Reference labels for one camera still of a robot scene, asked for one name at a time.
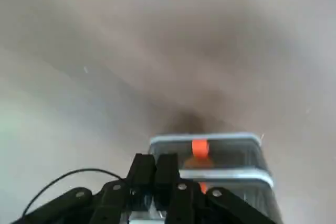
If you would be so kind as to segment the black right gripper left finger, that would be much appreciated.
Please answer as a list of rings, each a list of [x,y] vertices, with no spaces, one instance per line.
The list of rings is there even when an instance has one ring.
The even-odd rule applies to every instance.
[[[82,172],[103,173],[112,176],[114,180],[105,183],[97,193],[85,187],[76,187],[33,211],[29,210],[49,187]],[[45,186],[15,223],[127,223],[131,212],[149,209],[155,172],[154,157],[139,153],[135,155],[125,178],[98,168],[72,170]]]

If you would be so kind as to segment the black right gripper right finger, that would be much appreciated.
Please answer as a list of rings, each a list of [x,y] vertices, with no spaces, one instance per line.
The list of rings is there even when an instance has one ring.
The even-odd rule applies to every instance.
[[[180,177],[177,155],[162,154],[156,163],[154,203],[165,223],[274,223],[223,187],[207,193],[199,183]]]

